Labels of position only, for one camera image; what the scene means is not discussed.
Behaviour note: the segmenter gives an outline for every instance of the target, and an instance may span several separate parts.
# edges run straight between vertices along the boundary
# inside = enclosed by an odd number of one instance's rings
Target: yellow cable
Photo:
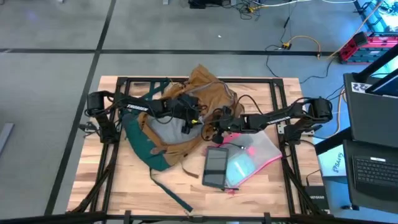
[[[318,44],[318,55],[317,55],[317,58],[318,58],[318,60],[320,60],[320,57],[321,57],[321,45],[319,44],[319,42],[317,40],[315,40],[314,38],[312,38],[310,36],[307,36],[307,35],[297,35],[297,36],[294,36],[294,37],[290,38],[290,40],[287,42],[288,45],[290,45],[291,41],[296,39],[296,38],[308,38],[310,40],[313,40],[315,43],[317,43]]]
[[[249,7],[250,13],[253,13],[254,11],[256,11],[257,9],[261,9],[263,7],[268,7],[268,6],[258,6],[258,7]]]
[[[362,22],[362,24],[360,25],[360,27],[355,31],[355,33],[335,52],[333,52],[333,54],[331,54],[329,58],[331,58],[332,56],[334,56],[337,52],[339,52],[341,49],[343,49],[343,47],[354,37],[355,34],[357,34],[362,26],[365,24],[366,21],[368,21],[368,19],[371,17],[371,15],[373,15],[374,12],[376,12],[376,10],[379,8],[379,6],[384,2],[384,0],[380,1],[379,4],[377,4],[377,6],[373,9],[373,11],[367,16],[367,18]]]

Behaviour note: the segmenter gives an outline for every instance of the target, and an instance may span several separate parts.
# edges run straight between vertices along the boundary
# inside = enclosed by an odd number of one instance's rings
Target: black tablet
[[[227,161],[228,149],[211,146],[207,147],[202,184],[219,189],[225,188]]]

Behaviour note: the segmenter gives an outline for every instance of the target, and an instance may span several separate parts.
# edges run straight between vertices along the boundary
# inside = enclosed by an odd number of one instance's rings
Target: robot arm
[[[303,110],[303,105],[309,105],[308,112]],[[295,124],[285,127],[285,140],[288,142],[298,142],[301,133],[318,129],[322,124],[330,121],[332,117],[332,104],[323,98],[304,98],[304,102],[295,101],[290,106],[266,114],[241,114],[235,117],[231,110],[223,107],[222,113],[214,116],[211,122],[216,129],[213,136],[215,143],[221,144],[224,131],[232,133],[257,133],[264,130],[268,125],[285,121],[292,118],[299,118]]]
[[[104,107],[104,98],[112,101],[108,108]],[[111,93],[108,91],[97,91],[87,96],[86,115],[94,117],[100,129],[100,140],[102,143],[118,142],[116,127],[110,121],[107,114],[112,108],[127,108],[130,110],[142,111],[155,118],[171,116],[185,120],[183,133],[188,134],[190,128],[199,119],[200,111],[203,109],[198,104],[199,99],[194,96],[181,94],[176,98],[163,98],[159,100],[145,100],[122,93]]]

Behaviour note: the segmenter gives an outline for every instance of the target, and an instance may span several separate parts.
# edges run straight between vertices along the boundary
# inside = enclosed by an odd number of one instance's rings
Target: laptop keyboard
[[[354,158],[354,169],[357,181],[398,187],[398,164]]]

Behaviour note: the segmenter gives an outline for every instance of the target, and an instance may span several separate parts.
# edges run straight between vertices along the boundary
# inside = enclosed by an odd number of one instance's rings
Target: wooden platform
[[[113,92],[116,80],[116,76],[102,77],[98,89]],[[284,78],[284,83],[288,105],[297,98],[302,97],[298,78]],[[228,83],[228,86],[238,96],[243,94],[251,95],[257,101],[262,112],[272,111],[269,84]],[[132,85],[130,94],[141,96],[147,93],[148,89],[149,84],[135,84]],[[279,90],[277,89],[276,92],[279,108],[281,108]],[[249,98],[242,98],[241,103],[247,113],[256,113],[256,108]],[[276,126],[267,127],[265,132],[272,142],[278,146]],[[148,166],[138,159],[124,137],[125,133],[123,132],[108,213],[122,215],[125,210],[131,210],[132,214],[135,215],[186,215],[177,202],[151,181]],[[312,141],[311,138],[307,137],[303,137],[303,139]],[[199,179],[185,174],[180,164],[155,176],[158,181],[166,185],[194,208],[192,215],[261,217],[264,212],[269,212],[273,217],[289,216],[280,160],[263,168],[244,182],[236,194],[231,195],[218,189],[202,186],[201,175],[205,160],[202,150],[204,147],[205,145],[195,150],[184,162],[186,170],[200,174]],[[75,208],[93,186],[101,150],[102,144],[97,135],[87,137],[81,153],[68,210]],[[305,177],[319,169],[318,159],[313,146],[310,144],[301,143],[301,145],[296,147],[296,151],[302,182],[305,185]],[[309,180],[311,185],[323,185],[319,172],[311,175]],[[293,184],[292,188],[294,191],[295,209],[299,212],[299,201]],[[103,189],[99,197],[99,210],[102,205],[102,195]]]

